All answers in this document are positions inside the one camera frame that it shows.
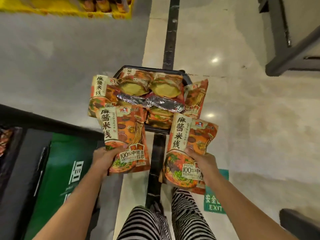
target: black and white striped pants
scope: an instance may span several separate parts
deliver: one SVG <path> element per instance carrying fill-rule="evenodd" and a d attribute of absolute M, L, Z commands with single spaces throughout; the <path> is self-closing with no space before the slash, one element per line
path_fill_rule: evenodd
<path fill-rule="evenodd" d="M 172 226 L 176 240 L 216 239 L 188 191 L 177 189 L 172 198 Z M 145 207 L 134 207 L 117 240 L 171 240 L 167 218 Z"/>

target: black basket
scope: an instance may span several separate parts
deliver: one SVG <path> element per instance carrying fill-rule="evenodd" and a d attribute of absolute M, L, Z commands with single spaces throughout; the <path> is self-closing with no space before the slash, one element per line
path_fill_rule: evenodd
<path fill-rule="evenodd" d="M 148 68 L 148 67 L 140 67 L 140 66 L 132 66 L 132 65 L 124 65 L 123 67 L 121 67 L 121 69 L 114 75 L 114 78 L 118 78 L 124 68 L 133 68 L 133 69 L 138 69 L 146 72 L 159 72 L 159 73 L 166 73 L 166 74 L 173 74 L 173 75 L 181 75 L 183 77 L 182 83 L 184 86 L 192 84 L 190 77 L 184 70 L 173 71 L 173 70 Z M 160 129 L 160 128 L 152 127 L 151 125 L 148 125 L 146 123 L 144 124 L 144 126 L 145 126 L 145 130 L 149 132 L 166 134 L 166 135 L 170 133 L 169 129 Z"/>

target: green panel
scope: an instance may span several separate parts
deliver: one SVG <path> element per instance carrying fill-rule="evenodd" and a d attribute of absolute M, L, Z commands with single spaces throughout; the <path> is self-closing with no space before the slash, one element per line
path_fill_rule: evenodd
<path fill-rule="evenodd" d="M 68 194 L 89 170 L 96 148 L 97 141 L 94 140 L 53 134 L 49 158 L 25 240 L 31 240 L 62 206 Z"/>
<path fill-rule="evenodd" d="M 222 176 L 229 181 L 229 170 L 219 169 L 219 172 Z M 204 195 L 204 210 L 207 212 L 216 212 L 220 214 L 226 214 L 224 209 L 222 208 L 220 202 L 216 198 L 215 193 L 208 187 L 205 187 L 205 195 Z"/>

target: person's left hand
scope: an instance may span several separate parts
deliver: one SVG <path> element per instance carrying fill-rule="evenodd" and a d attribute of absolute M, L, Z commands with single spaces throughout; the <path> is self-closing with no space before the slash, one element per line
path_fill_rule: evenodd
<path fill-rule="evenodd" d="M 103 146 L 93 152 L 92 166 L 97 173 L 102 177 L 105 177 L 108 174 L 108 169 L 111 167 L 113 158 L 126 150 L 126 146 L 119 146 L 113 150 L 107 151 Z"/>

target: floor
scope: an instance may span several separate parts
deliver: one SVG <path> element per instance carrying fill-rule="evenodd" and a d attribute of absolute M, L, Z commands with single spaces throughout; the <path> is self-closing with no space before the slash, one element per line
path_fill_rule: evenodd
<path fill-rule="evenodd" d="M 130 21 L 0 14 L 0 103 L 98 130 L 86 116 L 91 77 L 129 64 L 162 68 L 169 5 L 137 0 Z M 282 208 L 320 212 L 320 73 L 266 76 L 274 56 L 268 15 L 257 0 L 180 0 L 173 68 L 209 79 L 201 118 L 219 130 L 208 152 L 279 222 Z M 146 136 L 151 154 L 153 134 Z M 148 175 L 104 182 L 91 239 L 117 238 L 130 210 L 145 205 Z M 170 222 L 170 187 L 161 197 Z M 203 210 L 204 197 L 194 198 Z M 238 239 L 226 215 L 203 214 L 217 239 Z"/>

